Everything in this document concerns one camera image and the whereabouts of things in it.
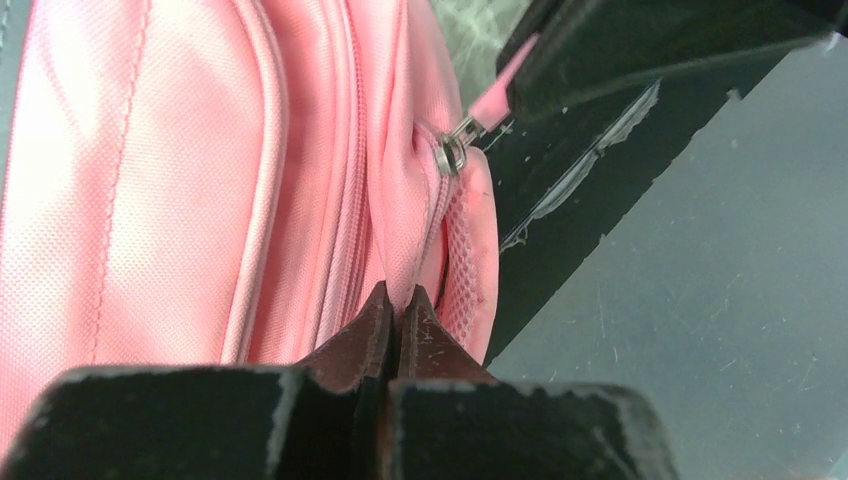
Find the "seam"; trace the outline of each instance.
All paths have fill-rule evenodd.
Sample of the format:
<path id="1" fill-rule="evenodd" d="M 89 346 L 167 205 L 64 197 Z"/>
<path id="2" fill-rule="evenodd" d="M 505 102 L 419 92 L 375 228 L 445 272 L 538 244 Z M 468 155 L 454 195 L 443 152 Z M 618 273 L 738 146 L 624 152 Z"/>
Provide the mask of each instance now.
<path id="1" fill-rule="evenodd" d="M 98 286 L 97 286 L 97 300 L 95 303 L 95 316 L 94 316 L 94 332 L 93 332 L 93 341 L 91 345 L 91 363 L 94 364 L 97 361 L 97 347 L 99 346 L 100 340 L 100 328 L 103 321 L 103 303 L 104 296 L 106 293 L 106 275 L 108 273 L 108 263 L 109 263 L 109 247 L 112 243 L 112 231 L 114 226 L 114 215 L 115 215 L 115 197 L 117 196 L 118 191 L 118 180 L 121 176 L 121 165 L 124 161 L 124 153 L 126 151 L 127 146 L 127 135 L 129 134 L 130 127 L 130 115 L 132 114 L 133 107 L 133 99 L 135 98 L 136 88 L 138 84 L 139 77 L 139 65 L 141 64 L 142 52 L 144 50 L 144 45 L 147 40 L 147 26 L 150 24 L 150 10 L 153 8 L 153 0 L 146 0 L 144 7 L 144 13 L 141 17 L 141 26 L 139 27 L 137 44 L 135 47 L 135 51 L 133 52 L 133 60 L 132 67 L 130 70 L 130 81 L 129 88 L 127 92 L 127 99 L 125 101 L 124 112 L 121 119 L 121 135 L 118 139 L 118 151 L 117 151 L 117 159 L 115 161 L 115 165 L 113 168 L 113 178 L 111 185 L 109 186 L 109 194 L 107 197 L 107 206 L 106 206 L 106 221 L 103 227 L 103 240 L 100 255 L 98 255 L 99 266 L 98 266 Z"/>
<path id="2" fill-rule="evenodd" d="M 6 31 L 9 26 L 9 18 L 12 16 L 12 0 L 6 0 L 3 5 L 3 18 L 0 19 L 0 55 L 6 48 Z"/>

